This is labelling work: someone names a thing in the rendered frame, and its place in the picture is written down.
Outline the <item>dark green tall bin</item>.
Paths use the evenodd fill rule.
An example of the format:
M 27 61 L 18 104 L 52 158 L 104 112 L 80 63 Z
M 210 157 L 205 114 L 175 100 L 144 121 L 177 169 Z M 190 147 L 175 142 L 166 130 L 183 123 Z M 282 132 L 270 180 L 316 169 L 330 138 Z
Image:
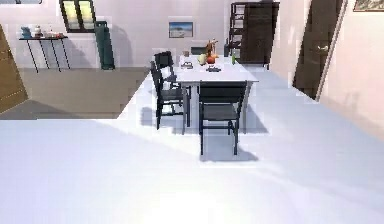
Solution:
M 102 70 L 115 68 L 110 31 L 106 21 L 95 22 L 95 36 Z

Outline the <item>dark brown room door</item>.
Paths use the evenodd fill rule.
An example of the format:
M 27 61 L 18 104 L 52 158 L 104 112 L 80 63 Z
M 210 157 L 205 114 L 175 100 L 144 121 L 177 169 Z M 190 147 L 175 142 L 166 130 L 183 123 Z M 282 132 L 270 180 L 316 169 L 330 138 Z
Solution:
M 293 86 L 312 99 L 329 52 L 319 51 L 317 46 L 330 49 L 342 3 L 343 0 L 311 0 Z

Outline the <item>framed picture with brown frame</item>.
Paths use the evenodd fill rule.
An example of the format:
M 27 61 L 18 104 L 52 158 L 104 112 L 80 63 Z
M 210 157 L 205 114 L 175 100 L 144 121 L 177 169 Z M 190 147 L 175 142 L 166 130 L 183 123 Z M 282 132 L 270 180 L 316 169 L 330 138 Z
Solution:
M 384 0 L 356 0 L 354 12 L 384 12 Z

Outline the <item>brown wooden cabinet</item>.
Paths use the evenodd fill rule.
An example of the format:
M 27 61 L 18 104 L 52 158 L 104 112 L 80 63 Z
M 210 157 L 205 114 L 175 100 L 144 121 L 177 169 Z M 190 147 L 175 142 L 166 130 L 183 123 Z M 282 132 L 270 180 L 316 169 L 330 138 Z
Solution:
M 28 94 L 0 24 L 0 113 L 28 99 Z

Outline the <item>black framed window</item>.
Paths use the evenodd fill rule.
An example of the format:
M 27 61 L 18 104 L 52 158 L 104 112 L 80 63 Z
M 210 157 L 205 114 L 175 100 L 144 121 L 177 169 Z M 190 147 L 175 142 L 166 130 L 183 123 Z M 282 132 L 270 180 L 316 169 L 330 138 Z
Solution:
M 59 0 L 67 33 L 93 33 L 95 10 L 93 0 Z

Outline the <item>white dining table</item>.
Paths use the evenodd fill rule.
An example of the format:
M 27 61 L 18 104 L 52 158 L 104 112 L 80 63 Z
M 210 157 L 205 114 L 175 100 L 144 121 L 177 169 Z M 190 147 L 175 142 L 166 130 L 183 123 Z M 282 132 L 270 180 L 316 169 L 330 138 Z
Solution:
M 192 69 L 182 68 L 178 66 L 174 69 L 177 76 L 176 81 L 181 84 L 183 100 L 187 98 L 187 87 L 197 87 L 201 81 L 245 81 L 247 83 L 242 111 L 240 118 L 242 119 L 242 131 L 247 133 L 247 107 L 248 98 L 251 87 L 258 79 L 254 77 L 242 64 L 238 62 L 232 63 L 231 57 L 219 57 L 216 59 L 214 67 L 220 68 L 219 72 L 208 72 L 208 65 L 201 66 L 198 63 L 197 55 L 190 57 L 182 57 L 180 61 L 191 62 Z

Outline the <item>black thin-legged console table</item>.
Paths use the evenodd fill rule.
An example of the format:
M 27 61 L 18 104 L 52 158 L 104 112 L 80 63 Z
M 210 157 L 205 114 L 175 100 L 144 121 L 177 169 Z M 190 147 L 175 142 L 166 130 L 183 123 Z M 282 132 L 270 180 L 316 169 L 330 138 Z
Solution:
M 30 42 L 31 41 L 38 41 L 39 42 L 40 48 L 41 48 L 41 51 L 42 51 L 42 54 L 43 54 L 43 58 L 44 58 L 44 61 L 45 61 L 45 64 L 46 64 L 46 68 L 50 69 L 50 66 L 49 66 L 49 63 L 48 63 L 48 60 L 47 60 L 47 57 L 46 57 L 46 54 L 45 54 L 45 51 L 44 51 L 44 48 L 43 48 L 43 44 L 42 44 L 43 41 L 49 41 L 50 44 L 51 44 L 53 53 L 54 53 L 57 69 L 58 69 L 59 72 L 61 72 L 60 63 L 58 62 L 58 56 L 57 56 L 56 49 L 55 49 L 55 46 L 54 46 L 53 42 L 54 41 L 60 41 L 61 42 L 62 50 L 63 50 L 65 61 L 66 61 L 66 64 L 67 64 L 67 68 L 71 69 L 71 66 L 70 66 L 70 63 L 69 63 L 69 59 L 68 59 L 68 55 L 67 55 L 67 51 L 66 51 L 65 44 L 64 44 L 64 40 L 65 39 L 68 39 L 68 36 L 40 37 L 40 38 L 38 38 L 38 37 L 30 37 L 30 38 L 23 38 L 22 37 L 22 38 L 18 38 L 19 41 L 25 41 L 26 42 L 28 50 L 29 50 L 29 53 L 30 53 L 30 56 L 31 56 L 31 59 L 32 59 L 32 62 L 33 62 L 33 65 L 34 65 L 34 69 L 35 69 L 37 74 L 39 73 L 39 68 L 37 67 L 36 60 L 35 60 L 34 54 L 32 52 L 32 48 L 31 48 Z

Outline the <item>brown vase with twigs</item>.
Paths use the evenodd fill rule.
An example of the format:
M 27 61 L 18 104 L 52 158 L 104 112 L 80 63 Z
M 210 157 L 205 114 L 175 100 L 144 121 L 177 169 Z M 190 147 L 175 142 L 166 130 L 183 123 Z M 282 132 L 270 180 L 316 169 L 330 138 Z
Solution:
M 217 58 L 216 43 L 217 43 L 217 40 L 215 38 L 208 41 L 206 45 L 206 54 L 208 57 Z

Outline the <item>dark brown shelf cabinet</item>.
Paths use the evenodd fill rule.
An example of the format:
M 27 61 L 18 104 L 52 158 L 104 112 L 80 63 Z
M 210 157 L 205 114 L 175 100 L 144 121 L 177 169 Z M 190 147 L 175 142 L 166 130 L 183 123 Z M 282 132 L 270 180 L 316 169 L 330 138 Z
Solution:
M 230 7 L 229 49 L 240 64 L 269 67 L 279 2 L 233 2 Z

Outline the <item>framed landscape picture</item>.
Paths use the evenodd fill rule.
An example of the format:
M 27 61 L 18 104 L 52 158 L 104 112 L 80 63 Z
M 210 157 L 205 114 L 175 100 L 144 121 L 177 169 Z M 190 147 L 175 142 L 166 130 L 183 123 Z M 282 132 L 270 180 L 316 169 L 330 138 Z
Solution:
M 169 22 L 168 32 L 170 38 L 190 38 L 193 36 L 193 23 Z

